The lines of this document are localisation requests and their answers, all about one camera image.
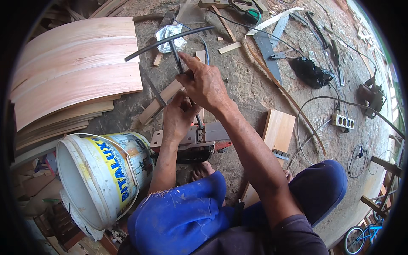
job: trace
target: pliers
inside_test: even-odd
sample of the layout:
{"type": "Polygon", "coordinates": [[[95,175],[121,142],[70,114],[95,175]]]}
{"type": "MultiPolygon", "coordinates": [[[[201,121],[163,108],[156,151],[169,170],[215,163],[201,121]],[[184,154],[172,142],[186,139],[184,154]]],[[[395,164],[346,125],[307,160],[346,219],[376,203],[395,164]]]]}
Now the pliers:
{"type": "Polygon", "coordinates": [[[272,54],[269,58],[270,59],[281,59],[281,58],[288,58],[288,59],[295,59],[295,58],[297,58],[297,57],[295,57],[295,56],[288,56],[288,55],[286,55],[288,52],[291,52],[291,51],[294,51],[294,49],[287,49],[287,50],[285,50],[285,51],[281,51],[281,52],[277,52],[277,53],[274,53],[274,54],[272,54]]]}

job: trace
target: hand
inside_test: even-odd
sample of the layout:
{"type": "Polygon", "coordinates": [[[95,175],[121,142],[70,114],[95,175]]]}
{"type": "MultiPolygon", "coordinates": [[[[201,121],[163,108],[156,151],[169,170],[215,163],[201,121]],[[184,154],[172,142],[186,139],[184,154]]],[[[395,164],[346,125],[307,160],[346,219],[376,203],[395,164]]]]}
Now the hand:
{"type": "Polygon", "coordinates": [[[216,66],[200,63],[196,58],[179,52],[179,56],[190,68],[185,74],[176,75],[193,101],[216,114],[221,107],[231,104],[221,73],[216,66]]]}
{"type": "Polygon", "coordinates": [[[200,110],[198,104],[191,106],[185,91],[177,92],[170,104],[164,108],[163,142],[178,146],[200,110]]]}

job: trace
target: bucket handle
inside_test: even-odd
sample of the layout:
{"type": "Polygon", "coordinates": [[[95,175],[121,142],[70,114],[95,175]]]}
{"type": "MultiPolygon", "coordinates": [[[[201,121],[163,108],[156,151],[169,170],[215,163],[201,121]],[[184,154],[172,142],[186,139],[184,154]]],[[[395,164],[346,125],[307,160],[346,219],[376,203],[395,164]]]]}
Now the bucket handle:
{"type": "Polygon", "coordinates": [[[132,201],[132,203],[130,204],[130,206],[129,206],[119,217],[116,218],[116,221],[118,221],[118,220],[119,220],[120,218],[122,218],[122,217],[130,210],[130,208],[133,206],[133,204],[135,203],[136,198],[137,198],[137,196],[138,196],[138,194],[139,194],[139,190],[140,190],[139,182],[137,181],[136,174],[135,174],[135,170],[134,170],[135,167],[133,166],[133,163],[132,163],[132,161],[130,160],[130,155],[129,155],[129,153],[128,153],[124,148],[122,148],[122,146],[118,145],[116,142],[114,142],[114,141],[112,141],[112,140],[109,140],[109,139],[107,139],[107,138],[105,138],[105,137],[99,136],[99,135],[93,135],[93,134],[88,134],[88,133],[75,133],[75,134],[69,134],[69,135],[67,135],[67,136],[70,136],[70,135],[90,135],[90,136],[95,136],[95,137],[98,137],[98,138],[100,138],[100,139],[102,139],[102,140],[108,141],[108,142],[110,142],[110,143],[116,145],[117,147],[121,148],[122,151],[124,151],[124,152],[126,153],[126,161],[128,162],[128,165],[129,165],[129,167],[130,167],[130,172],[131,172],[131,174],[132,174],[133,182],[137,184],[137,192],[136,192],[135,198],[133,198],[133,201],[132,201]]]}

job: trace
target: dirt floor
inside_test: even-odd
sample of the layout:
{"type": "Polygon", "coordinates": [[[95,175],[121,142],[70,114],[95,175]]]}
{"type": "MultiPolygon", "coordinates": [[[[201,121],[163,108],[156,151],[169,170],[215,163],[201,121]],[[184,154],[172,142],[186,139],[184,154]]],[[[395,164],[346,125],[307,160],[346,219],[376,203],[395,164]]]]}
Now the dirt floor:
{"type": "MultiPolygon", "coordinates": [[[[340,4],[339,6],[334,1],[320,1],[320,3],[330,16],[333,23],[333,31],[349,45],[358,45],[359,50],[368,54],[366,44],[357,38],[357,30],[354,27],[356,22],[350,12],[344,11],[345,7],[343,6],[343,9],[340,8],[342,5],[340,4]]],[[[175,10],[178,7],[179,1],[176,0],[130,0],[124,5],[124,11],[118,16],[164,13],[169,9],[175,10]]],[[[278,0],[269,0],[268,7],[276,13],[292,7],[302,7],[304,10],[299,11],[299,13],[305,20],[307,20],[307,17],[304,15],[304,12],[311,11],[315,14],[313,19],[320,28],[323,26],[330,27],[330,20],[327,14],[313,0],[298,0],[294,4],[282,4],[278,0]]],[[[221,10],[221,14],[234,21],[242,22],[233,11],[221,10]]],[[[263,19],[267,18],[269,18],[268,15],[264,14],[263,19]]],[[[160,21],[145,21],[135,24],[140,49],[155,41],[152,37],[159,23],[160,21]]],[[[205,23],[191,24],[190,26],[196,28],[210,24],[215,25],[216,29],[200,33],[208,44],[210,64],[219,67],[222,77],[229,79],[229,82],[225,84],[229,96],[238,104],[244,117],[257,132],[262,135],[266,114],[270,108],[296,116],[297,111],[288,103],[288,100],[274,83],[261,71],[259,65],[256,64],[252,57],[248,57],[244,47],[222,55],[218,53],[217,50],[230,44],[231,40],[213,13],[206,12],[205,23]],[[218,41],[217,37],[223,37],[224,41],[218,41]]],[[[247,29],[231,23],[229,26],[237,40],[242,42],[247,29]]],[[[266,30],[271,33],[273,27],[274,25],[266,30]]],[[[325,58],[322,48],[314,35],[308,28],[303,27],[298,22],[292,19],[289,20],[282,39],[300,49],[306,57],[312,58],[318,66],[322,68],[329,67],[327,61],[330,57],[325,58]]],[[[196,51],[204,49],[197,35],[190,35],[186,40],[188,43],[184,52],[194,55],[196,51]]],[[[358,102],[356,97],[358,85],[364,83],[370,77],[370,73],[362,58],[355,51],[339,44],[337,45],[341,51],[340,62],[344,74],[344,86],[341,87],[344,99],[350,102],[358,102]]],[[[275,51],[286,49],[287,46],[280,42],[275,51]]],[[[155,51],[142,54],[140,56],[140,63],[150,73],[153,84],[161,91],[174,80],[178,70],[171,54],[164,55],[159,67],[153,67],[152,63],[155,55],[155,51]]],[[[288,90],[300,106],[306,100],[316,96],[329,95],[336,97],[336,92],[328,86],[315,90],[301,82],[289,66],[288,60],[279,60],[278,65],[284,88],[288,90]]],[[[389,93],[388,86],[386,85],[387,78],[383,73],[377,75],[377,82],[385,84],[383,89],[385,88],[386,93],[389,93]]],[[[101,117],[90,121],[85,131],[101,135],[132,130],[141,133],[150,140],[154,131],[162,129],[163,115],[161,112],[146,126],[140,124],[137,119],[138,115],[143,111],[143,107],[147,107],[152,99],[155,98],[153,92],[146,84],[144,84],[143,89],[140,93],[124,95],[120,100],[116,100],[114,102],[115,109],[103,113],[101,117]]],[[[333,100],[319,99],[307,104],[304,112],[316,129],[331,118],[334,108],[335,102],[333,100]]],[[[304,146],[306,156],[311,162],[318,163],[324,159],[334,159],[340,162],[347,172],[352,151],[358,144],[364,141],[367,142],[369,158],[371,155],[381,155],[382,152],[389,149],[388,134],[390,131],[384,121],[379,117],[370,120],[364,117],[362,111],[354,106],[347,106],[347,110],[349,118],[355,120],[354,130],[346,134],[342,128],[336,126],[327,125],[322,128],[318,131],[318,134],[326,148],[327,156],[323,156],[321,148],[316,139],[313,138],[311,142],[304,146]]],[[[390,105],[386,104],[381,113],[390,118],[390,105]]],[[[343,104],[339,114],[345,115],[343,104]]],[[[216,121],[214,116],[205,111],[204,122],[210,123],[214,121],[216,121]]],[[[311,135],[309,128],[306,128],[303,120],[300,121],[299,131],[295,125],[288,150],[291,155],[294,155],[299,149],[298,132],[302,143],[311,135]]],[[[226,179],[227,193],[225,199],[227,205],[235,204],[238,198],[242,196],[247,180],[244,177],[244,170],[234,147],[228,148],[226,153],[214,153],[209,162],[216,170],[221,171],[226,179]]],[[[350,171],[352,176],[357,176],[357,178],[350,177],[348,179],[348,190],[344,199],[326,219],[315,227],[315,231],[323,238],[327,247],[330,247],[348,228],[356,225],[365,216],[362,215],[360,217],[361,214],[368,210],[368,207],[359,201],[361,195],[374,197],[378,193],[378,185],[382,182],[383,178],[383,169],[378,168],[374,163],[368,164],[368,167],[366,164],[364,168],[363,165],[364,160],[356,159],[353,162],[350,171]]],[[[302,154],[299,154],[294,159],[291,171],[296,175],[308,166],[309,164],[305,158],[302,154]]],[[[177,166],[177,185],[188,182],[190,170],[191,166],[188,165],[177,166]]]]}

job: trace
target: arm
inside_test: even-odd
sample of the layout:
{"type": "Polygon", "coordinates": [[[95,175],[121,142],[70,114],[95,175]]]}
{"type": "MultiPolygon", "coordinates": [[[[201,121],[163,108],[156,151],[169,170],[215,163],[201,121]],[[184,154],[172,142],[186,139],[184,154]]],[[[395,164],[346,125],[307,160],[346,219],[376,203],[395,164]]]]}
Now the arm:
{"type": "Polygon", "coordinates": [[[197,104],[221,121],[249,182],[262,201],[270,227],[289,216],[302,214],[278,160],[228,97],[218,68],[204,65],[187,54],[179,55],[190,70],[185,75],[177,75],[176,79],[197,104]]]}
{"type": "Polygon", "coordinates": [[[179,91],[164,108],[162,146],[148,194],[175,187],[177,149],[200,109],[197,104],[191,106],[185,91],[179,91]]]}

